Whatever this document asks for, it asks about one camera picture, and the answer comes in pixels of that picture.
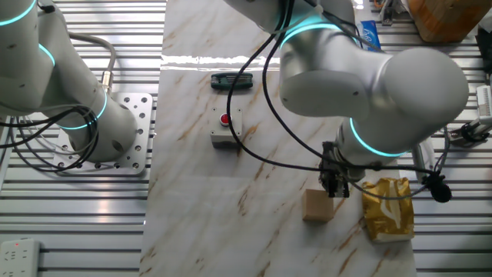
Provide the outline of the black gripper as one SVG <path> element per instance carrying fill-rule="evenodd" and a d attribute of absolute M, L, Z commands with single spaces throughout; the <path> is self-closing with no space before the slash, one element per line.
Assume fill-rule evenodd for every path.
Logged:
<path fill-rule="evenodd" d="M 349 185 L 336 165 L 338 160 L 335 156 L 334 143 L 323 142 L 322 147 L 319 182 L 323 187 L 331 187 L 327 191 L 330 198 L 348 198 L 350 194 Z"/>

